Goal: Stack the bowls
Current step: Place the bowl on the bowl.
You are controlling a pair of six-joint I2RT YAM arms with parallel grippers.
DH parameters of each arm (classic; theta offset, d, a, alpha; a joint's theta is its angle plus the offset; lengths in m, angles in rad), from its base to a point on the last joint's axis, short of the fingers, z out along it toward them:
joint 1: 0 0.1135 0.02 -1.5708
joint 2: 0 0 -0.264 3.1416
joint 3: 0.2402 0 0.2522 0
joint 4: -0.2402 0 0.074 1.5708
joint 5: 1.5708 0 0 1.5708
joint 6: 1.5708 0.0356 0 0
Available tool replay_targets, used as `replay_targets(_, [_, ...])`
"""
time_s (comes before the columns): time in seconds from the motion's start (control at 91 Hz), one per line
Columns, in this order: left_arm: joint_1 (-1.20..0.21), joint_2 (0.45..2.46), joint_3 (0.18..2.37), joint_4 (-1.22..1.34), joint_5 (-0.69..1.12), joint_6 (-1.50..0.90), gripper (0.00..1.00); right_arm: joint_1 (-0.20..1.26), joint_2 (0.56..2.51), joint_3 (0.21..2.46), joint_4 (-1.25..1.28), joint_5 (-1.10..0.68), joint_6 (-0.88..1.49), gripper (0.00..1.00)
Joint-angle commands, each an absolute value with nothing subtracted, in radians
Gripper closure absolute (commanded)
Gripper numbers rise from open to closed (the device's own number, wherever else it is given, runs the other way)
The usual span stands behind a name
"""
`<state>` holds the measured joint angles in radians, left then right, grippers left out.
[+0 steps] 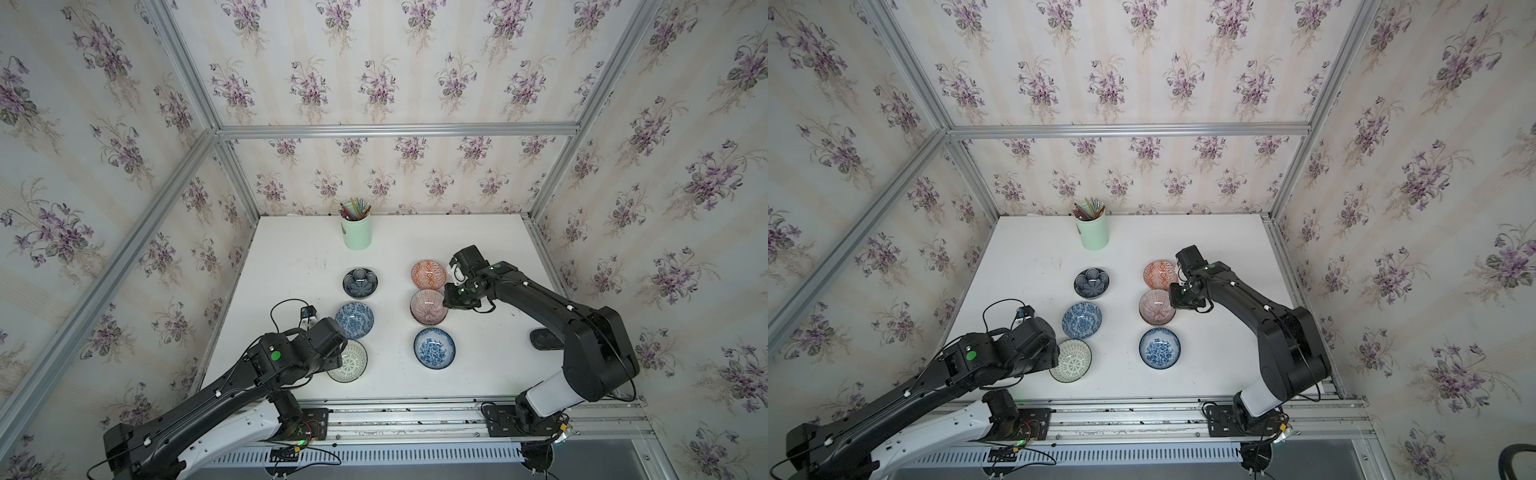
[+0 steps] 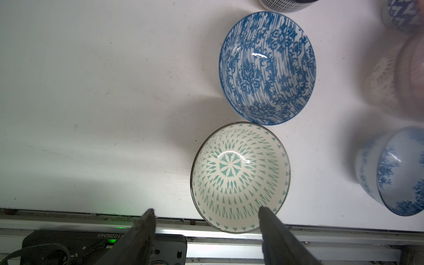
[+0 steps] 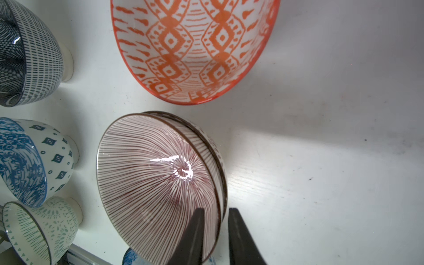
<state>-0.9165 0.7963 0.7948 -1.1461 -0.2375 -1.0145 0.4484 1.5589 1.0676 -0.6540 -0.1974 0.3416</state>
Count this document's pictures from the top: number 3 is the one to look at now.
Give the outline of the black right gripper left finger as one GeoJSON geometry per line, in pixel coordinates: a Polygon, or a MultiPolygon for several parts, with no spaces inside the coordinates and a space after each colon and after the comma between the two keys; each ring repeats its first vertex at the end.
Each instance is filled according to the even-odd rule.
{"type": "Polygon", "coordinates": [[[203,263],[204,226],[204,209],[197,208],[168,265],[201,265],[203,263]]]}

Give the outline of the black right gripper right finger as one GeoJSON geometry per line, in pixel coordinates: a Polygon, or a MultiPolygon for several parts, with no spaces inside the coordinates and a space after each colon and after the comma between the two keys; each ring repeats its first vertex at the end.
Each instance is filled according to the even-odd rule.
{"type": "Polygon", "coordinates": [[[229,209],[229,256],[231,265],[266,265],[239,210],[229,209]]]}

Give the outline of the maroon striped bowl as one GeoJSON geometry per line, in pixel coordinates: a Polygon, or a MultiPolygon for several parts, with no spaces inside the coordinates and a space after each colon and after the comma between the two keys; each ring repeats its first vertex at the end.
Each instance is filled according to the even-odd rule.
{"type": "Polygon", "coordinates": [[[203,260],[211,256],[223,222],[216,187],[172,125],[144,112],[114,121],[99,143],[97,183],[113,226],[141,258],[166,264],[197,208],[205,214],[203,260]]]}

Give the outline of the green triangle pattern bowl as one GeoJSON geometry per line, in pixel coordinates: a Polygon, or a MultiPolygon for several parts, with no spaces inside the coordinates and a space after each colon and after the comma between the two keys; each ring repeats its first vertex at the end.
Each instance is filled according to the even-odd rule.
{"type": "Polygon", "coordinates": [[[83,212],[71,197],[51,197],[38,208],[8,202],[1,217],[9,242],[26,265],[55,265],[72,245],[83,212]]]}

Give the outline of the dark navy patterned bowl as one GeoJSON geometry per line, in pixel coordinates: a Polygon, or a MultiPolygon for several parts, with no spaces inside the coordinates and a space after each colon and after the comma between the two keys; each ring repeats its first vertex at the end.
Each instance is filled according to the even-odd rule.
{"type": "Polygon", "coordinates": [[[74,74],[69,49],[17,1],[1,1],[1,106],[42,100],[74,74]]]}

